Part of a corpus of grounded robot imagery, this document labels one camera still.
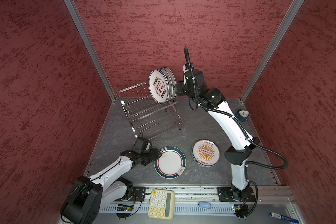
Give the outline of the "blue white marker pen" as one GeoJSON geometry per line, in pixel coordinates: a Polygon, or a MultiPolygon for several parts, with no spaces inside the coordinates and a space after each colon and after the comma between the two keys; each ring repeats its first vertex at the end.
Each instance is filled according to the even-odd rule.
{"type": "Polygon", "coordinates": [[[276,219],[280,219],[280,220],[284,220],[293,224],[299,224],[300,222],[297,219],[293,219],[291,217],[287,217],[281,214],[277,214],[274,212],[269,212],[270,217],[276,218],[276,219]]]}

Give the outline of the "left circuit board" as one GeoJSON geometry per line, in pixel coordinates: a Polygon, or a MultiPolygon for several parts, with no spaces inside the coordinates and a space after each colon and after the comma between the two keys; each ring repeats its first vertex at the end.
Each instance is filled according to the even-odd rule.
{"type": "Polygon", "coordinates": [[[132,211],[134,211],[134,205],[119,204],[117,206],[117,211],[119,211],[119,212],[132,212],[132,211]]]}

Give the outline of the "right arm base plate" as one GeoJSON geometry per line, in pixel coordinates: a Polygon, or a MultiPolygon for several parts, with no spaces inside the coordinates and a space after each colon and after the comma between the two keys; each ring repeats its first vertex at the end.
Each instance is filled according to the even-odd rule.
{"type": "Polygon", "coordinates": [[[254,202],[256,200],[253,189],[247,186],[244,190],[235,187],[217,187],[220,202],[254,202]]]}

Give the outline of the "stainless steel dish rack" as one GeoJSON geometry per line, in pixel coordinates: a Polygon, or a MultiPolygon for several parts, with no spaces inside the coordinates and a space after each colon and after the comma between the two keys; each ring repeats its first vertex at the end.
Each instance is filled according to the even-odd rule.
{"type": "Polygon", "coordinates": [[[154,100],[145,82],[119,90],[117,96],[135,137],[152,140],[175,128],[182,129],[177,110],[180,97],[160,104],[154,100]]]}

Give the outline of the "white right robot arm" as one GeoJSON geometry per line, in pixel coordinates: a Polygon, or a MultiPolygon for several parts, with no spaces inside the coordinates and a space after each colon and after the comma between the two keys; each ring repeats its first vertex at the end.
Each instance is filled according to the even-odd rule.
{"type": "Polygon", "coordinates": [[[231,197],[235,201],[243,201],[250,194],[247,160],[254,149],[250,142],[253,137],[240,125],[222,93],[217,88],[207,88],[202,71],[193,69],[193,73],[192,76],[188,68],[183,67],[184,80],[177,83],[177,94],[186,95],[196,103],[192,110],[200,107],[208,112],[228,136],[231,146],[224,157],[231,165],[231,197]]]}

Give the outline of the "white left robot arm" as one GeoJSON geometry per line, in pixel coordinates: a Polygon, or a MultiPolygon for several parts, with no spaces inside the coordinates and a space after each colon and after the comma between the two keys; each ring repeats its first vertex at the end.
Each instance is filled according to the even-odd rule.
{"type": "Polygon", "coordinates": [[[102,204],[131,198],[133,183],[123,178],[123,174],[161,157],[162,153],[148,139],[138,137],[133,147],[121,152],[111,165],[94,175],[82,175],[75,180],[61,207],[61,220],[73,224],[93,223],[102,204]]]}

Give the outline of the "circuit board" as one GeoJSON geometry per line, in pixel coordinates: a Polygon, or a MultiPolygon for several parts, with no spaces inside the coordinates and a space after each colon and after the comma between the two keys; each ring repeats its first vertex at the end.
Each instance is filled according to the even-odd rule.
{"type": "Polygon", "coordinates": [[[119,211],[119,212],[132,212],[132,211],[134,211],[134,205],[119,204],[117,206],[117,211],[119,211]]]}
{"type": "Polygon", "coordinates": [[[241,206],[240,205],[234,205],[234,211],[237,212],[241,210],[241,206]]]}

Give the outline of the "red green rimmed plate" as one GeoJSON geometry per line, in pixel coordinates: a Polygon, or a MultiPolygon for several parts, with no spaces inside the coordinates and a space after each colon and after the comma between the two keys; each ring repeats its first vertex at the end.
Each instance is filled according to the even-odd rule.
{"type": "Polygon", "coordinates": [[[154,162],[157,174],[165,179],[175,179],[183,174],[187,160],[184,153],[173,146],[160,150],[162,156],[154,162]]]}

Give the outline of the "right circuit board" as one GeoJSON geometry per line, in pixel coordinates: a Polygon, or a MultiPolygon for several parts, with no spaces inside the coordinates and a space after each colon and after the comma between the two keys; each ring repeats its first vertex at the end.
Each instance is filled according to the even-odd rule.
{"type": "Polygon", "coordinates": [[[241,210],[241,206],[240,205],[234,205],[234,211],[237,212],[241,210]]]}

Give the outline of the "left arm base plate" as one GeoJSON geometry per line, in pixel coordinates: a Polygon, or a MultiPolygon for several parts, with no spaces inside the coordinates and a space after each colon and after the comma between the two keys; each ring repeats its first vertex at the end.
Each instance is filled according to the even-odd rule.
{"type": "Polygon", "coordinates": [[[142,187],[142,186],[128,187],[125,200],[129,202],[133,202],[134,200],[144,201],[145,192],[146,192],[146,187],[142,187]]]}

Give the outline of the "orange patterned plate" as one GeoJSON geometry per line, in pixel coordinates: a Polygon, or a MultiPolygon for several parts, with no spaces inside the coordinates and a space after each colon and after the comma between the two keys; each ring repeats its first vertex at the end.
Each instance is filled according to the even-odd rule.
{"type": "Polygon", "coordinates": [[[192,146],[192,157],[195,163],[202,167],[213,167],[220,159],[220,150],[217,145],[206,139],[198,140],[192,146]]]}

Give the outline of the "aluminium corner post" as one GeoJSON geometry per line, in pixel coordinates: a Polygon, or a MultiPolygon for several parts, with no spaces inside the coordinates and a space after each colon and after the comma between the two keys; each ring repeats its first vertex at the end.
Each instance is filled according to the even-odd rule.
{"type": "Polygon", "coordinates": [[[288,8],[284,18],[282,19],[277,31],[275,32],[271,42],[261,59],[260,63],[258,64],[252,78],[250,79],[247,87],[243,91],[243,94],[240,97],[240,102],[244,104],[247,97],[249,96],[250,92],[252,91],[253,87],[257,83],[260,75],[262,74],[264,68],[268,64],[270,58],[273,56],[275,50],[279,46],[282,38],[284,37],[285,33],[287,32],[289,26],[291,25],[293,19],[296,17],[298,11],[300,10],[301,6],[303,5],[304,0],[293,0],[290,7],[288,8]]]}
{"type": "Polygon", "coordinates": [[[107,93],[110,96],[110,99],[113,103],[116,102],[116,96],[115,93],[113,91],[113,88],[110,84],[110,81],[106,75],[106,72],[104,71],[104,68],[100,62],[100,59],[98,57],[98,54],[94,48],[94,45],[89,37],[89,34],[84,26],[84,23],[81,19],[81,16],[79,15],[79,11],[75,5],[75,2],[73,0],[64,0],[64,3],[70,13],[71,18],[73,19],[73,22],[84,42],[84,45],[89,53],[89,56],[93,62],[93,64],[95,65],[95,68],[102,80],[102,83],[107,91],[107,93]]]}

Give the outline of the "red character text plate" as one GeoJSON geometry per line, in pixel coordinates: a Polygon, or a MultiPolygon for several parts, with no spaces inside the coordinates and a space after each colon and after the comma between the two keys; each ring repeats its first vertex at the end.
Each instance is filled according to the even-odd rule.
{"type": "Polygon", "coordinates": [[[148,87],[153,99],[160,104],[168,100],[168,81],[166,76],[160,70],[153,70],[150,73],[148,87]]]}

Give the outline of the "aluminium corner post right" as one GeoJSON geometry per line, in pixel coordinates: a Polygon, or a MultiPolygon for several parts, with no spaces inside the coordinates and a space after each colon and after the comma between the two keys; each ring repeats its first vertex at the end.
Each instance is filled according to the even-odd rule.
{"type": "Polygon", "coordinates": [[[301,6],[303,5],[304,0],[293,0],[290,7],[288,8],[284,18],[282,19],[277,31],[275,32],[271,42],[261,59],[260,63],[258,64],[252,78],[250,79],[247,87],[243,91],[243,94],[240,97],[240,102],[244,104],[247,97],[249,96],[250,92],[252,91],[253,87],[257,83],[260,75],[262,74],[264,68],[268,64],[270,58],[273,56],[275,50],[279,46],[282,38],[284,37],[285,33],[287,32],[289,26],[291,25],[293,19],[296,17],[298,11],[300,10],[301,6]]]}

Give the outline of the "green white alarm clock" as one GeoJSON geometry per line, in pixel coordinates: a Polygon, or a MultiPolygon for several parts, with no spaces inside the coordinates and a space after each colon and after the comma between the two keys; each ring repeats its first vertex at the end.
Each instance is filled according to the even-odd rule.
{"type": "Polygon", "coordinates": [[[236,114],[237,119],[240,122],[246,122],[250,113],[247,110],[239,110],[236,114]]]}

